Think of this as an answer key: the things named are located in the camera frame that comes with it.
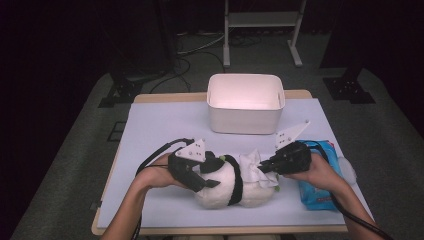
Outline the person's right hand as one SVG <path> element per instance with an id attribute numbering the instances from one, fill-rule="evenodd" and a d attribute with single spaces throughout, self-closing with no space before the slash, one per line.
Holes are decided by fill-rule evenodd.
<path id="1" fill-rule="evenodd" d="M 286 178 L 305 181 L 314 187 L 328 190 L 334 195 L 345 194 L 349 185 L 319 154 L 311 154 L 309 169 L 305 172 L 285 174 Z"/>

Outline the panda plush toy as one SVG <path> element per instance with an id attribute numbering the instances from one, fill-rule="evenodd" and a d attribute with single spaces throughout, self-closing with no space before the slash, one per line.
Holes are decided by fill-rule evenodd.
<path id="1" fill-rule="evenodd" d="M 206 161 L 200 165 L 199 175 L 204 179 L 220 181 L 214 188 L 203 188 L 195 194 L 197 202 L 206 209 L 221 209 L 232 205 L 254 208 L 267 203 L 279 190 L 261 188 L 258 183 L 246 183 L 242 180 L 239 157 L 231 155 L 216 157 L 207 153 Z"/>

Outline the black stand with splayed base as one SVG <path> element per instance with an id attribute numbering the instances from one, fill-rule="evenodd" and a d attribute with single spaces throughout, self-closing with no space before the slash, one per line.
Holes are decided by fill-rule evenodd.
<path id="1" fill-rule="evenodd" d="M 131 103 L 144 84 L 174 68 L 175 34 L 166 0 L 95 0 L 93 6 L 116 51 L 109 64 L 113 88 L 101 104 Z"/>

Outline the pale lilac table mat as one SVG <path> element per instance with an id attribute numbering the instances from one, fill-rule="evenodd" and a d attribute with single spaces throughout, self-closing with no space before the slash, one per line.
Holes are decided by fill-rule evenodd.
<path id="1" fill-rule="evenodd" d="M 139 165 L 154 151 L 175 139 L 205 140 L 206 149 L 217 156 L 235 158 L 259 151 L 262 159 L 275 152 L 275 135 L 221 134 L 209 126 L 208 104 L 204 101 L 135 103 L 120 141 L 113 173 L 102 198 L 96 227 L 105 228 L 115 215 Z M 277 232 L 291 227 L 295 232 L 344 232 L 343 216 L 337 211 L 308 210 L 300 201 L 298 183 L 279 179 L 280 190 L 262 206 L 240 205 L 217 210 L 201 207 L 192 191 L 175 186 L 148 192 L 141 223 L 145 235 L 163 234 L 167 228 L 210 228 L 215 232 L 242 233 L 261 228 Z"/>

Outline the white wet wipe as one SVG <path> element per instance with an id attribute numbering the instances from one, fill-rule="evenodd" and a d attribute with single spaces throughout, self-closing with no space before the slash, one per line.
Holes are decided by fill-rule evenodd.
<path id="1" fill-rule="evenodd" d="M 246 183 L 258 183 L 261 188 L 274 188 L 279 185 L 275 173 L 263 173 L 260 169 L 261 156 L 257 149 L 251 153 L 239 156 L 239 166 L 242 180 Z"/>

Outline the white plastic bin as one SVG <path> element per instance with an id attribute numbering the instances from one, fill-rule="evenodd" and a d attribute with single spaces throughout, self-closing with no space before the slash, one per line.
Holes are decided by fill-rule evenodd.
<path id="1" fill-rule="evenodd" d="M 217 133 L 276 132 L 285 93 L 279 77 L 268 74 L 215 74 L 207 90 L 210 127 Z"/>

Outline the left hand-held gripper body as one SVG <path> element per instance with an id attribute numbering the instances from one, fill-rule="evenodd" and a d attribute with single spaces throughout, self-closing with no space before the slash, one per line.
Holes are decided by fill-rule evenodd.
<path id="1" fill-rule="evenodd" d="M 206 181 L 193 168 L 206 161 L 205 141 L 199 139 L 174 151 L 168 158 L 168 170 L 178 182 L 199 192 L 206 186 Z"/>

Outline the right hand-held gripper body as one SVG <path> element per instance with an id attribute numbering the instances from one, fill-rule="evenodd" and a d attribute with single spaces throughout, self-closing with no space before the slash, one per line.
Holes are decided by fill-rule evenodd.
<path id="1" fill-rule="evenodd" d="M 297 140 L 310 125 L 309 120 L 278 131 L 275 134 L 274 171 L 280 175 L 294 174 L 309 169 L 310 151 Z"/>

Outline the white metal stand frame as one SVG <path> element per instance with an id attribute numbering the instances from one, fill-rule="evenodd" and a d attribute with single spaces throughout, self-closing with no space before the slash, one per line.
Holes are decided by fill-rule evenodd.
<path id="1" fill-rule="evenodd" d="M 224 0 L 223 65 L 225 67 L 229 67 L 231 65 L 229 45 L 229 33 L 231 28 L 292 27 L 293 33 L 291 38 L 287 41 L 287 44 L 293 58 L 294 65 L 296 67 L 301 67 L 303 62 L 298 53 L 296 44 L 306 4 L 307 0 L 301 0 L 297 11 L 236 13 L 229 11 L 229 0 Z"/>

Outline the blue wet wipe packet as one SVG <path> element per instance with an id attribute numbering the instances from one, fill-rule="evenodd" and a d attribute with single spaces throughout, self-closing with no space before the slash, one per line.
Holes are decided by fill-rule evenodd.
<path id="1" fill-rule="evenodd" d="M 335 145 L 328 140 L 301 140 L 313 153 L 321 155 L 333 170 L 350 185 L 356 184 L 357 175 L 351 163 L 344 157 L 338 156 Z M 336 210 L 330 193 L 300 181 L 298 183 L 301 202 L 307 210 Z"/>

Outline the black stand with flat base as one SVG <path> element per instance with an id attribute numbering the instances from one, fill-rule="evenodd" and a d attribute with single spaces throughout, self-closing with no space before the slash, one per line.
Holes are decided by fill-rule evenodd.
<path id="1" fill-rule="evenodd" d="M 369 92 L 358 82 L 365 62 L 363 11 L 356 0 L 342 0 L 321 68 L 345 67 L 341 76 L 324 78 L 333 100 L 349 100 L 352 104 L 374 103 Z"/>

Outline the person's left hand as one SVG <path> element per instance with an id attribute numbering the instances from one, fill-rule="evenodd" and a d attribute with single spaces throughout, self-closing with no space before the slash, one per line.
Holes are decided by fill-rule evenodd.
<path id="1" fill-rule="evenodd" d="M 164 188 L 168 186 L 185 188 L 185 185 L 177 181 L 169 172 L 169 156 L 169 153 L 160 156 L 152 164 L 145 167 L 140 173 L 138 173 L 134 180 L 136 186 L 143 190 Z"/>

